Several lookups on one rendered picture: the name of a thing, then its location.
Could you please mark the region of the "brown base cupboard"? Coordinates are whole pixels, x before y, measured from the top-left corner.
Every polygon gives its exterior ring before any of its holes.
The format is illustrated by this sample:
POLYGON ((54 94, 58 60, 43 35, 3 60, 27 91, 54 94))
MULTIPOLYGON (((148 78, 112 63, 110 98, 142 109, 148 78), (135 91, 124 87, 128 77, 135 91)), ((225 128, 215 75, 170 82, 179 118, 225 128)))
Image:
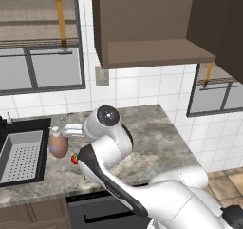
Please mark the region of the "brown base cupboard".
POLYGON ((0 208, 0 229, 72 229, 65 198, 0 208))

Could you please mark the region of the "beige window blind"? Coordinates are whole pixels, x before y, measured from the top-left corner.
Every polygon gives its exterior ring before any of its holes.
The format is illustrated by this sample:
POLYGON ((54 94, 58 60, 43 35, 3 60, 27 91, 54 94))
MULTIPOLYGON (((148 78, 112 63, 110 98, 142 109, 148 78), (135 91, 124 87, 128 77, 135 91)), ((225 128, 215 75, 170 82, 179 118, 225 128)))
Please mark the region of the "beige window blind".
POLYGON ((0 48, 61 46, 55 0, 0 0, 0 48))
POLYGON ((213 64, 210 76, 207 76, 208 67, 209 63, 203 63, 200 65, 196 81, 198 85, 204 85, 205 81, 208 81, 208 85, 235 82, 235 78, 233 76, 228 74, 225 70, 216 64, 213 64))

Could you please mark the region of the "dark brown cabinet door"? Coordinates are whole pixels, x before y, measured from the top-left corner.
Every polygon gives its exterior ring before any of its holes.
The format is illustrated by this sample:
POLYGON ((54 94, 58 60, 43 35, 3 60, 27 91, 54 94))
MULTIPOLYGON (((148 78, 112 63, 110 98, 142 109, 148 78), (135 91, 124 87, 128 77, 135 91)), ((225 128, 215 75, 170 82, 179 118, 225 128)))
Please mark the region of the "dark brown cabinet door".
POLYGON ((215 63, 243 85, 243 0, 231 0, 215 63))

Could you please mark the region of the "brown soap dispenser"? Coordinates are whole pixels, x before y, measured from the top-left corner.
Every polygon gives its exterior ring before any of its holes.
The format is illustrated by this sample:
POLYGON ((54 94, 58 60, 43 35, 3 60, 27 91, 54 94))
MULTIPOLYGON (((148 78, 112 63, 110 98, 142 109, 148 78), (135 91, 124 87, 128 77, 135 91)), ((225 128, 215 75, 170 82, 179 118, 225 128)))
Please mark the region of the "brown soap dispenser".
POLYGON ((64 137, 58 126, 53 126, 49 138, 49 151, 58 159, 63 158, 68 151, 68 138, 64 137))

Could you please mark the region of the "grey framed window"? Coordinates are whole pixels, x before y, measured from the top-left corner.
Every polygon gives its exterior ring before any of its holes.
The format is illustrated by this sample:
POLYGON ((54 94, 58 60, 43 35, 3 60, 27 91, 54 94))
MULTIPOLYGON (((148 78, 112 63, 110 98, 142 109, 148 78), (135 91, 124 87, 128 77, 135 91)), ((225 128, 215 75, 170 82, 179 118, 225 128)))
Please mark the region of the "grey framed window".
POLYGON ((78 0, 55 0, 62 46, 0 48, 0 96, 84 87, 78 0))
MULTIPOLYGON (((243 85, 235 82, 204 85, 196 83, 199 68, 196 66, 195 79, 187 108, 187 117, 201 117, 216 114, 243 111, 243 85)), ((207 76, 210 76, 213 64, 209 63, 207 76)))

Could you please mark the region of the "brown wall cabinet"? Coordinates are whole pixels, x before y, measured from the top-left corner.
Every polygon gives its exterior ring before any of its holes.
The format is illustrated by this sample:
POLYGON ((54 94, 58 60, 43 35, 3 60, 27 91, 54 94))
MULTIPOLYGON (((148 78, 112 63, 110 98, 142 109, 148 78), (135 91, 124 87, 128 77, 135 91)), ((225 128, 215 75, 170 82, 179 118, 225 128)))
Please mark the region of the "brown wall cabinet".
POLYGON ((92 0, 102 68, 215 60, 231 0, 92 0))

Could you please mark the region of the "black sink with grey basin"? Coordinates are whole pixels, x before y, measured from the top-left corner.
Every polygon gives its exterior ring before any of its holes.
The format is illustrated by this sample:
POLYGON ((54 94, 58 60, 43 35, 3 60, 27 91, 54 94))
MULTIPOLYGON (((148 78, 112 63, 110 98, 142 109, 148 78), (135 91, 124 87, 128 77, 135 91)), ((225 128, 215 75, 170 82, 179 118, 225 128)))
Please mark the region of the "black sink with grey basin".
POLYGON ((44 180, 50 123, 17 121, 0 133, 0 187, 44 180))

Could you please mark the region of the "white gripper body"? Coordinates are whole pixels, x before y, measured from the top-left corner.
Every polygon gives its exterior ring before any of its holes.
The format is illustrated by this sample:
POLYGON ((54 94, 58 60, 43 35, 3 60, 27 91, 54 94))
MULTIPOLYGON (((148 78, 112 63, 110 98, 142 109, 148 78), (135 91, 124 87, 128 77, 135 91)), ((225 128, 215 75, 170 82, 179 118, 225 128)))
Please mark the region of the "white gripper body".
POLYGON ((69 137, 82 137, 83 126, 81 124, 66 124, 62 129, 62 135, 66 138, 69 137))

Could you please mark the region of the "grey wall outlet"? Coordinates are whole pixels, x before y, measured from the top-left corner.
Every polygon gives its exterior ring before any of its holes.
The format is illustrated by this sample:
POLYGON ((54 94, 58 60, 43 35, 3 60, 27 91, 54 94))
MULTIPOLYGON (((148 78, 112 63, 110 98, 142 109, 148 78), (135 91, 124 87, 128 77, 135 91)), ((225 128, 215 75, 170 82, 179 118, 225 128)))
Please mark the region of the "grey wall outlet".
POLYGON ((102 69, 100 66, 95 66, 96 86, 109 85, 109 71, 102 69))

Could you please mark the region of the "black dishwasher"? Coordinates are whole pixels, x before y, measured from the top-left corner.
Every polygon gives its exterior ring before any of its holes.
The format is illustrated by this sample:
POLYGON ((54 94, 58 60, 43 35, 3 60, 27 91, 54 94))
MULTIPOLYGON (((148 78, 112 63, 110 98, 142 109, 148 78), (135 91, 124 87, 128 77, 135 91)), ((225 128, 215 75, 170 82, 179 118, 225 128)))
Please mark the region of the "black dishwasher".
POLYGON ((150 218, 136 215, 110 219, 95 223, 85 223, 84 215, 95 218, 131 211, 107 191, 94 192, 66 198, 72 229, 147 229, 150 218))

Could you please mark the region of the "dark tap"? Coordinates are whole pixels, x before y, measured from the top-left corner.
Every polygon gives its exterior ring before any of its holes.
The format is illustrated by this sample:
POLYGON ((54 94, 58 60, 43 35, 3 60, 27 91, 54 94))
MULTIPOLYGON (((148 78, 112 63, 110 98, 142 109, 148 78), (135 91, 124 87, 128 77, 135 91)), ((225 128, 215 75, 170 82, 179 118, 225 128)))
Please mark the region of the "dark tap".
POLYGON ((4 119, 0 115, 0 133, 9 130, 13 124, 13 119, 11 118, 10 114, 7 113, 7 115, 8 115, 8 117, 6 119, 4 119))

